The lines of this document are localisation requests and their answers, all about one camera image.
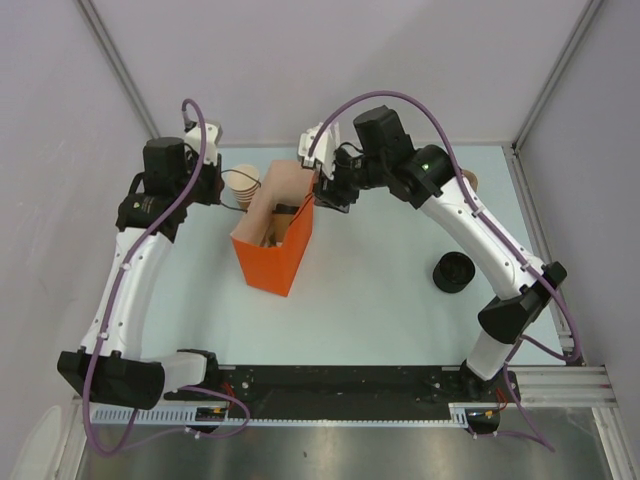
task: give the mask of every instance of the light blue table surface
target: light blue table surface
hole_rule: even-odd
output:
[[[479,179],[487,208],[530,247],[500,147],[455,149]],[[293,148],[222,150],[223,166],[294,159]],[[228,191],[227,203],[234,204]],[[494,294],[478,271],[461,293],[431,279],[439,258],[459,250],[433,220],[386,189],[361,192],[344,215],[316,208],[314,230],[289,297],[246,285],[229,237],[242,214],[189,207],[156,283],[143,355],[179,348],[213,351],[223,364],[458,365],[471,351],[477,313]],[[528,333],[560,351],[547,308]],[[525,345],[514,364],[557,360]]]

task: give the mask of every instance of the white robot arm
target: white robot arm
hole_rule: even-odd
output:
[[[118,209],[116,249],[107,284],[94,320],[77,352],[62,352],[58,371],[82,395],[88,362],[102,338],[92,383],[92,401],[152,408],[161,396],[185,385],[203,381],[215,356],[207,352],[180,351],[163,358],[142,359],[142,330],[153,288],[162,264],[175,241],[187,207],[198,202],[220,203],[224,184],[217,142],[222,130],[207,123],[204,164],[187,200],[148,236],[128,264],[123,259],[147,227],[162,214],[184,188],[200,153],[200,126],[188,126],[184,139],[150,140],[143,150],[145,171],[136,175],[129,194]],[[140,183],[144,192],[139,193]],[[101,331],[113,284],[120,269],[127,270],[117,290],[108,328]]]
[[[362,144],[362,153],[355,157],[339,146],[335,124],[323,134],[325,148],[314,151],[313,157],[308,155],[309,143],[321,125],[301,137],[298,150],[302,166],[319,171],[314,186],[316,204],[346,213],[360,190],[386,186],[392,195],[411,203],[449,232],[482,270],[496,294],[478,315],[482,332],[463,364],[471,381],[486,384],[500,372],[522,332],[549,302],[550,294],[521,267],[478,214],[488,217],[528,265],[554,288],[564,280],[566,271],[557,262],[544,265],[528,252],[477,195],[473,197],[477,210],[472,210],[446,152],[435,145],[414,149],[395,111],[375,108],[358,116],[354,126]]]

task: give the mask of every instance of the paper cup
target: paper cup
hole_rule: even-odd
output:
[[[260,172],[253,165],[238,165],[233,167],[225,179],[240,208],[249,207],[253,195],[259,188]]]

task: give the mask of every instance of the purple cable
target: purple cable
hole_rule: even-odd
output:
[[[478,205],[473,200],[473,195],[471,195],[471,193],[467,189],[466,184],[464,183],[463,175],[462,175],[462,169],[460,168],[460,164],[458,163],[458,159],[455,156],[455,153],[453,151],[453,147],[451,146],[451,142],[449,142],[449,138],[447,137],[447,134],[444,132],[444,129],[440,125],[440,122],[438,122],[436,117],[431,113],[431,111],[427,107],[425,107],[422,103],[420,103],[415,98],[413,98],[413,97],[411,97],[409,95],[406,95],[404,93],[394,92],[393,90],[377,90],[377,91],[374,91],[374,92],[364,93],[362,95],[359,95],[359,96],[349,100],[347,103],[345,103],[340,108],[338,108],[335,112],[333,112],[331,115],[329,115],[329,117],[322,123],[322,126],[318,130],[318,133],[316,134],[315,138],[313,139],[313,142],[311,143],[311,147],[309,148],[309,157],[312,157],[313,152],[315,151],[316,146],[318,145],[318,142],[320,141],[320,137],[322,136],[322,134],[326,131],[327,128],[329,128],[329,126],[331,124],[333,124],[333,122],[336,121],[336,119],[345,110],[347,110],[348,108],[352,107],[353,105],[355,105],[357,103],[362,102],[363,100],[367,100],[367,99],[375,98],[375,97],[394,97],[394,98],[399,98],[401,100],[404,100],[404,101],[412,104],[413,106],[418,108],[418,110],[420,110],[422,113],[424,113],[427,116],[427,118],[431,121],[431,123],[435,127],[436,131],[438,132],[438,135],[442,139],[442,143],[444,143],[445,149],[447,150],[447,153],[449,154],[449,157],[451,158],[451,164],[453,165],[453,170],[454,170],[454,172],[456,174],[456,179],[458,181],[458,185],[460,185],[460,189],[462,190],[462,194],[464,195],[465,200],[467,201],[467,203],[469,204],[469,206],[471,207],[471,209],[473,211],[477,211],[478,210]],[[482,220],[482,222],[487,226],[487,228],[489,228],[489,230],[491,230],[491,232],[493,232],[493,234],[496,237],[498,237],[500,242],[502,242],[502,244],[516,257],[516,259],[518,260],[518,262],[520,262],[521,265],[524,266],[524,265],[528,264],[527,259],[522,255],[522,253],[520,253],[520,250],[518,248],[516,248],[516,246],[513,245],[511,243],[511,241],[509,241],[509,239],[500,231],[500,229],[484,213],[480,212],[480,213],[478,213],[477,216],[478,216],[478,218],[480,220]],[[569,330],[571,331],[571,335],[573,336],[574,349],[573,349],[573,352],[571,353],[571,355],[569,355],[568,357],[565,357],[564,355],[562,355],[560,353],[554,352],[550,348],[548,348],[545,345],[541,344],[537,340],[529,337],[528,335],[523,335],[522,339],[532,343],[536,347],[542,349],[543,351],[545,351],[549,355],[554,356],[557,359],[564,360],[564,361],[566,361],[568,363],[575,362],[582,355],[582,343],[580,341],[580,336],[578,335],[578,329],[576,327],[575,320],[573,319],[573,316],[569,312],[569,308],[567,307],[567,304],[565,303],[564,299],[560,296],[558,291],[556,289],[554,289],[553,286],[549,282],[547,282],[547,280],[542,275],[540,275],[540,273],[538,273],[532,266],[527,266],[526,270],[538,282],[540,282],[540,284],[549,292],[551,297],[555,300],[556,304],[558,305],[558,307],[562,311],[562,314],[567,319],[567,324],[569,325]]]
[[[195,435],[198,437],[214,438],[214,439],[233,437],[234,435],[237,435],[242,430],[247,428],[247,425],[249,424],[249,420],[251,420],[251,412],[249,412],[249,409],[247,408],[247,406],[237,398],[230,397],[229,395],[225,395],[224,393],[218,393],[218,392],[214,392],[213,390],[207,390],[205,388],[200,388],[200,387],[182,387],[180,390],[188,390],[190,392],[204,393],[207,395],[212,395],[214,397],[219,397],[223,400],[227,400],[228,402],[235,403],[244,411],[244,414],[245,414],[244,422],[242,422],[242,424],[238,428],[231,430],[230,432],[218,433],[218,434],[199,432],[196,430]],[[182,433],[182,432],[193,432],[193,431],[194,430],[190,429],[189,427],[169,428],[167,430],[163,430],[162,432],[158,432],[154,435],[151,435],[143,440],[140,440],[139,442],[134,442],[129,445],[126,445],[125,447],[122,448],[122,451],[132,450],[134,448],[141,447],[142,445],[145,445],[149,442],[152,442],[153,440],[156,440],[160,437],[164,437],[165,435],[169,435],[171,433]]]
[[[317,132],[315,138],[313,139],[313,142],[311,143],[311,146],[309,148],[309,157],[313,156],[313,152],[315,151],[316,146],[317,146],[318,142],[320,141],[320,137],[322,136],[322,134],[326,131],[327,128],[329,128],[330,125],[333,124],[333,122],[336,121],[336,119],[345,110],[347,110],[348,108],[352,107],[353,105],[355,105],[357,103],[362,102],[363,100],[367,100],[367,99],[375,98],[375,97],[394,97],[394,98],[399,98],[401,100],[404,100],[404,101],[412,104],[413,106],[418,108],[418,110],[420,110],[422,113],[424,113],[427,116],[427,118],[431,121],[431,123],[435,127],[436,131],[438,132],[438,135],[442,139],[442,143],[444,144],[445,149],[447,150],[447,153],[449,154],[449,157],[451,158],[451,164],[453,165],[453,170],[455,172],[456,179],[458,181],[458,185],[460,186],[460,189],[462,190],[462,194],[464,195],[464,198],[467,201],[467,204],[471,207],[471,209],[473,211],[477,211],[478,210],[478,205],[473,200],[473,195],[471,195],[471,193],[467,189],[466,184],[464,183],[464,179],[463,179],[463,175],[462,175],[462,169],[460,168],[460,164],[458,163],[458,160],[457,160],[457,158],[455,156],[455,153],[453,151],[453,147],[451,145],[451,142],[449,142],[449,138],[447,137],[447,134],[444,132],[444,129],[440,125],[440,122],[438,122],[436,117],[431,113],[431,111],[426,106],[424,106],[422,103],[420,103],[415,98],[413,98],[413,97],[411,97],[409,95],[406,95],[404,93],[395,92],[393,90],[378,90],[378,91],[374,91],[374,92],[364,93],[362,95],[359,95],[359,96],[349,100],[347,103],[345,103],[340,108],[338,108],[335,112],[333,112],[331,115],[329,115],[329,117],[322,123],[322,126],[318,130],[318,132]],[[564,360],[564,361],[566,361],[568,363],[572,363],[572,362],[576,361],[582,355],[582,343],[580,341],[580,336],[578,334],[578,329],[577,329],[577,326],[576,326],[576,322],[575,322],[573,316],[571,315],[571,313],[569,312],[569,308],[567,307],[567,304],[565,303],[565,301],[562,298],[562,296],[560,296],[558,291],[555,288],[553,288],[553,286],[540,273],[538,273],[532,266],[528,265],[529,262],[527,261],[527,259],[522,255],[522,253],[520,253],[520,250],[515,245],[513,245],[511,243],[511,241],[506,237],[506,235],[504,235],[500,231],[500,229],[497,227],[497,225],[495,225],[482,212],[479,212],[477,214],[477,216],[478,216],[478,218],[480,220],[482,220],[482,222],[487,226],[487,228],[489,228],[489,230],[491,230],[491,232],[496,237],[498,237],[500,242],[502,242],[502,244],[516,257],[518,262],[520,262],[520,264],[522,265],[522,268],[526,268],[526,271],[529,272],[538,282],[540,282],[540,284],[549,292],[551,297],[555,300],[556,304],[558,305],[558,307],[562,311],[562,314],[566,318],[567,324],[569,325],[569,330],[571,331],[571,335],[573,336],[574,349],[573,349],[573,352],[571,353],[571,355],[569,355],[568,357],[565,357],[564,355],[562,355],[560,353],[554,352],[549,347],[543,345],[542,343],[540,343],[539,341],[535,340],[534,338],[529,337],[528,335],[522,335],[521,336],[521,340],[526,340],[526,341],[532,343],[536,347],[540,348],[544,352],[548,353],[549,355],[552,355],[553,357],[555,357],[555,358],[557,358],[559,360]],[[502,371],[503,371],[503,375],[505,377],[507,388],[509,390],[509,393],[511,394],[511,397],[513,398],[513,400],[514,400],[514,402],[516,404],[516,407],[518,407],[518,410],[520,411],[520,413],[524,417],[525,421],[527,422],[527,424],[529,425],[531,430],[533,430],[533,432],[537,435],[537,438],[532,436],[532,435],[529,435],[527,433],[510,432],[510,431],[498,432],[496,435],[488,434],[488,435],[479,435],[479,436],[489,436],[489,437],[509,436],[509,437],[527,438],[529,440],[533,440],[533,441],[538,442],[539,444],[545,446],[551,452],[555,452],[555,449],[553,448],[553,446],[547,441],[547,439],[544,437],[544,435],[542,435],[542,433],[539,431],[539,429],[537,428],[537,426],[533,422],[533,419],[531,418],[529,413],[524,409],[524,407],[520,403],[520,400],[518,400],[518,398],[515,395],[515,392],[511,388],[511,382],[509,381],[507,366],[508,366],[508,362],[511,360],[511,358],[513,358],[513,356],[518,351],[518,348],[520,348],[520,344],[521,344],[521,342],[518,342],[514,346],[513,350],[511,351],[511,353],[507,357],[507,360],[505,361],[505,365],[504,365]]]
[[[140,445],[142,443],[146,443],[147,441],[153,438],[157,438],[158,436],[161,436],[160,434],[156,434],[150,437],[149,439],[143,440],[142,442],[138,442],[136,444],[124,447],[125,442],[129,438],[129,435],[131,434],[131,430],[133,429],[133,425],[135,423],[135,419],[138,414],[138,410],[134,409],[133,414],[131,415],[131,419],[127,424],[127,428],[125,429],[125,432],[122,435],[122,438],[120,439],[118,444],[113,449],[106,450],[100,444],[100,441],[96,438],[93,428],[91,427],[91,411],[90,411],[89,398],[91,395],[91,383],[93,382],[93,375],[95,373],[96,364],[98,363],[98,357],[100,356],[100,350],[102,350],[102,345],[104,343],[104,339],[102,338],[101,335],[105,333],[109,328],[109,320],[113,312],[113,307],[116,302],[120,285],[122,284],[122,280],[126,273],[126,270],[122,267],[124,265],[129,264],[129,262],[135,255],[136,250],[140,248],[140,245],[142,245],[142,243],[147,239],[147,237],[149,237],[149,235],[151,235],[154,231],[156,231],[158,227],[162,224],[162,222],[164,222],[167,219],[167,217],[169,217],[169,215],[171,215],[176,210],[176,208],[178,208],[185,201],[189,193],[191,193],[191,190],[196,184],[198,177],[200,175],[200,172],[202,171],[202,166],[204,165],[204,158],[205,158],[203,152],[205,151],[207,146],[207,129],[205,126],[206,122],[204,119],[204,115],[202,114],[202,110],[200,110],[200,107],[198,106],[198,104],[195,101],[191,100],[190,98],[187,98],[182,102],[182,113],[183,113],[183,116],[185,116],[185,118],[187,118],[186,111],[187,111],[188,105],[191,105],[195,110],[196,115],[198,117],[198,123],[200,124],[200,152],[201,153],[200,155],[198,155],[196,167],[193,173],[191,174],[191,178],[189,178],[189,182],[184,187],[184,190],[180,193],[180,195],[178,195],[178,198],[176,198],[173,201],[173,203],[169,206],[169,208],[167,208],[162,213],[162,215],[160,215],[144,232],[142,232],[142,235],[140,235],[140,238],[138,238],[135,241],[135,243],[131,246],[127,254],[124,256],[124,259],[122,260],[122,263],[120,265],[121,268],[118,270],[118,273],[116,274],[116,278],[113,282],[113,286],[111,287],[111,291],[109,292],[109,298],[107,299],[107,305],[105,307],[104,317],[102,318],[102,323],[100,324],[99,335],[96,339],[96,344],[94,346],[93,353],[91,354],[91,359],[89,360],[89,367],[87,368],[87,375],[85,377],[84,387],[82,389],[82,420],[84,423],[84,431],[87,435],[87,441],[89,442],[89,445],[91,446],[91,448],[93,448],[98,454],[100,454],[103,457],[111,457],[111,456],[117,455],[120,451],[122,451],[123,448],[127,448],[127,449],[133,448],[134,445]],[[207,393],[220,398],[224,398],[226,400],[233,398],[233,397],[228,397],[222,393],[204,390],[201,388],[199,389],[198,387],[184,387],[184,388],[192,391],[200,391],[201,393]],[[237,403],[238,405],[240,405],[240,407],[247,414],[246,422],[242,425],[241,428],[238,428],[237,431],[234,431],[234,434],[235,434],[235,433],[239,433],[242,429],[246,427],[246,423],[249,421],[249,409],[246,407],[246,405],[244,405],[239,400],[233,399],[233,401],[234,403]]]

